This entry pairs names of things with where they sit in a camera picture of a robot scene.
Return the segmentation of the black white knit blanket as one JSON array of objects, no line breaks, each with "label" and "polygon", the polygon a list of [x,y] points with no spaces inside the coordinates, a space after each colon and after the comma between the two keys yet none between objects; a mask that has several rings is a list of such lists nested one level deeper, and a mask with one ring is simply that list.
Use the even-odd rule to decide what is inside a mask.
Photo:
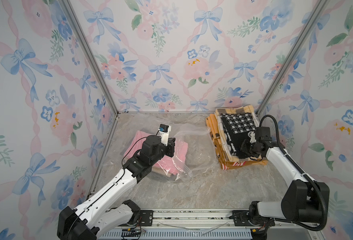
[{"label": "black white knit blanket", "polygon": [[256,129],[251,114],[221,114],[220,118],[227,134],[227,144],[232,147],[230,153],[240,159],[245,159],[246,156],[240,151],[240,146],[243,141],[249,140],[248,132]]}]

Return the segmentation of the pink fleece blanket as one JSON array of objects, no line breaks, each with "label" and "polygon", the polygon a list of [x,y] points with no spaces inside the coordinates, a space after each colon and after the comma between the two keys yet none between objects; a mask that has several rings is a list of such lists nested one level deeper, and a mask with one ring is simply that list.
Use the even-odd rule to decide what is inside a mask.
[{"label": "pink fleece blanket", "polygon": [[[124,153],[125,159],[131,158],[135,151],[141,149],[142,143],[149,135],[149,133],[137,131],[130,146]],[[166,173],[171,173],[176,176],[177,174],[182,173],[182,170],[185,167],[187,150],[188,143],[181,139],[176,139],[174,156],[172,158],[164,156],[153,167],[163,169]]]}]

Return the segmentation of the orange cartoon print blanket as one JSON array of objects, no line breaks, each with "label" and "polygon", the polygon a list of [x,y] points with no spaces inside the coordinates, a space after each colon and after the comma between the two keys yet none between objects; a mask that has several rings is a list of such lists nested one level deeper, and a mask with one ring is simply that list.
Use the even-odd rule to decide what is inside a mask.
[{"label": "orange cartoon print blanket", "polygon": [[266,166],[268,161],[262,159],[252,160],[250,158],[235,160],[231,162],[228,159],[227,154],[223,150],[221,137],[219,134],[219,128],[217,126],[217,120],[214,114],[210,114],[206,119],[206,126],[210,128],[210,137],[214,145],[215,153],[222,170],[239,169],[248,166]]}]

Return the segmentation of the clear plastic vacuum bag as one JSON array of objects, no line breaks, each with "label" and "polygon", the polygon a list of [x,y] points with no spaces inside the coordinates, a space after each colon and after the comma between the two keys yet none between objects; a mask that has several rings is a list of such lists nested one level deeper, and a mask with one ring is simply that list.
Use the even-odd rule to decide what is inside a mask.
[{"label": "clear plastic vacuum bag", "polygon": [[210,128],[204,123],[204,117],[189,114],[137,114],[120,118],[118,131],[114,133],[113,141],[104,162],[101,177],[108,182],[121,168],[121,163],[127,161],[124,153],[130,146],[137,131],[150,135],[157,134],[160,124],[170,125],[171,138],[181,139],[188,143],[185,167],[182,173],[168,181],[148,178],[163,183],[188,182],[199,175],[206,173],[216,165],[216,155],[210,138]]}]

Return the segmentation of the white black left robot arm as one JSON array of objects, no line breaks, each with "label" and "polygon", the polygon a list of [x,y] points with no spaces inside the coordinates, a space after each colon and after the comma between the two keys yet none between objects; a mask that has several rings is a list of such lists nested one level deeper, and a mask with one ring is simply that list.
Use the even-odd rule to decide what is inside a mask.
[{"label": "white black left robot arm", "polygon": [[74,209],[66,207],[59,215],[57,237],[61,240],[97,240],[121,225],[139,222],[140,207],[131,200],[110,209],[125,192],[146,177],[163,157],[173,157],[175,138],[150,135],[113,179],[95,195]]}]

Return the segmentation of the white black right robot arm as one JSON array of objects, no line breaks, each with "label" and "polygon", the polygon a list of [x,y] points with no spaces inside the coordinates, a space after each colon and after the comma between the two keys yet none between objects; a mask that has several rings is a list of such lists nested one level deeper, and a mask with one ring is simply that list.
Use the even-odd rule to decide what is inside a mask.
[{"label": "white black right robot arm", "polygon": [[248,210],[233,211],[230,219],[237,226],[265,229],[274,222],[292,223],[310,231],[321,231],[327,223],[329,187],[314,180],[270,136],[268,127],[257,127],[251,141],[241,150],[252,157],[267,158],[279,171],[288,187],[283,198],[275,202],[253,201]]}]

